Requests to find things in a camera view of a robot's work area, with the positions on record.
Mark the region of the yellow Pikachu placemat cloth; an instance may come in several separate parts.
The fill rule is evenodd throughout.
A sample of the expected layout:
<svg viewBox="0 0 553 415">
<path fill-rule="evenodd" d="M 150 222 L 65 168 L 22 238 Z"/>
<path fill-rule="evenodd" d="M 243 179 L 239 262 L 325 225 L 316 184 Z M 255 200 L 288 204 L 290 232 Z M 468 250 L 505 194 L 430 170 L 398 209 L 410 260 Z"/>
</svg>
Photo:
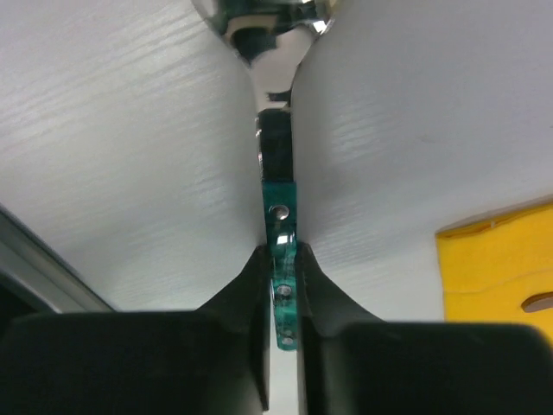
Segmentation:
<svg viewBox="0 0 553 415">
<path fill-rule="evenodd" d="M 444 317 L 517 322 L 552 331 L 552 310 L 523 303 L 552 292 L 552 204 L 497 214 L 435 236 Z"/>
</svg>

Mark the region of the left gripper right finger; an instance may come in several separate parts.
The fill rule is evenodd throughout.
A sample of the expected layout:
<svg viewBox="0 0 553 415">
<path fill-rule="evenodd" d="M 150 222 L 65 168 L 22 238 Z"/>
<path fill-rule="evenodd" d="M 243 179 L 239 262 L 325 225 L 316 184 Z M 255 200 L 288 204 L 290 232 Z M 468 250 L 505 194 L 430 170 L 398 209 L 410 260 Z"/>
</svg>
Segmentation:
<svg viewBox="0 0 553 415">
<path fill-rule="evenodd" d="M 385 322 L 296 254 L 302 414 L 549 414 L 552 350 L 520 324 Z"/>
</svg>

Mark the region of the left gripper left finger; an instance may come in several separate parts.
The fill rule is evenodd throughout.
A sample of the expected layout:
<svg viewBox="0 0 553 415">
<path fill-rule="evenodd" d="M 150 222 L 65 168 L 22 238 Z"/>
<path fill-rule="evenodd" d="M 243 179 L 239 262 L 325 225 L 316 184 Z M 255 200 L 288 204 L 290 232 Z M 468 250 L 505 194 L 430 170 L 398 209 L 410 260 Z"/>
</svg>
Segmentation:
<svg viewBox="0 0 553 415">
<path fill-rule="evenodd" d="M 261 414 L 270 254 L 196 310 L 36 314 L 1 339 L 4 414 Z"/>
</svg>

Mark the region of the green handled silver spoon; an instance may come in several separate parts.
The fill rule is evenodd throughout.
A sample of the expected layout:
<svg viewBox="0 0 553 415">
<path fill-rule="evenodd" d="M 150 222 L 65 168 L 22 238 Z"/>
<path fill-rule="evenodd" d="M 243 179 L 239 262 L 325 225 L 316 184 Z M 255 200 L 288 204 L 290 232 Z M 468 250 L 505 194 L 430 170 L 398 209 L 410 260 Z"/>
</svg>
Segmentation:
<svg viewBox="0 0 553 415">
<path fill-rule="evenodd" d="M 251 79 L 276 342 L 281 350 L 292 351 L 299 337 L 292 92 L 300 65 L 331 28 L 339 4 L 241 0 L 195 1 L 193 6 Z"/>
</svg>

